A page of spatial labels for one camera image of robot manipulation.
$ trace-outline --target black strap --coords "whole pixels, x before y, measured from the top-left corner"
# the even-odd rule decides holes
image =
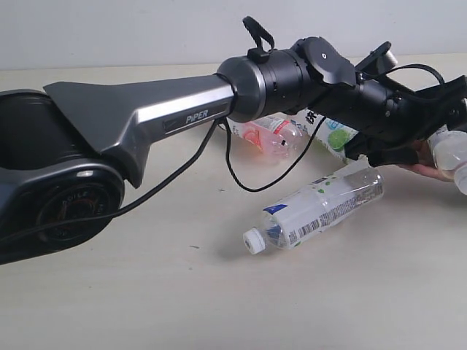
[[[271,46],[271,51],[274,49],[274,47],[275,47],[274,38],[254,18],[252,18],[250,16],[245,17],[243,19],[243,24],[244,24],[245,28],[248,30],[248,32],[250,33],[253,40],[255,40],[256,46],[258,48],[264,50],[263,49],[263,42],[262,42],[262,39],[263,39],[264,41],[266,41]]]

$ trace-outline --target gray arm casing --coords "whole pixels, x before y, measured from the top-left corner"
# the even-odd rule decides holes
[[[67,120],[98,154],[118,162],[134,187],[142,183],[152,143],[229,115],[232,85],[217,75],[93,85],[44,87]]]

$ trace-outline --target human hand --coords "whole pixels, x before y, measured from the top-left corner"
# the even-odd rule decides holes
[[[440,181],[449,182],[450,179],[446,178],[440,170],[435,167],[433,157],[431,155],[430,147],[426,141],[416,141],[412,144],[412,148],[417,151],[418,154],[418,164],[411,166],[408,165],[398,165],[400,168],[406,169],[413,173],[430,177],[432,179],[437,179]]]

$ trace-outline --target plastic bottle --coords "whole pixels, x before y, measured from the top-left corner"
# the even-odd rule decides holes
[[[313,122],[314,125],[312,124],[313,118],[311,118],[311,115],[312,112],[304,109],[295,115],[288,116],[288,119],[297,129],[311,136],[317,124],[316,121]],[[340,159],[344,164],[348,164],[354,160],[345,156],[344,146],[357,135],[357,133],[358,131],[340,122],[326,119],[316,134],[316,140],[318,140],[334,157]]]
[[[266,155],[286,158],[304,144],[304,134],[289,120],[271,115],[252,122],[234,122],[228,119],[232,134],[245,139]]]
[[[383,195],[383,178],[365,157],[263,209],[243,235],[251,254],[268,246],[292,249]]]
[[[428,139],[428,146],[437,169],[467,195],[467,133],[443,126]]]

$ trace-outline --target table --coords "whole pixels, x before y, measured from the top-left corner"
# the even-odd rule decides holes
[[[467,55],[399,58],[446,79]],[[211,74],[217,65],[1,71],[0,90],[58,80],[114,84]],[[421,88],[420,71],[394,74]],[[153,145],[144,184],[196,150],[208,125]],[[94,239],[0,266],[0,349],[465,349],[467,198],[453,184],[387,166],[382,200],[291,252],[251,256],[242,233],[260,210],[341,167],[314,144],[261,194],[237,187],[216,131],[201,159]],[[234,139],[233,166],[250,186],[292,160],[266,162]]]

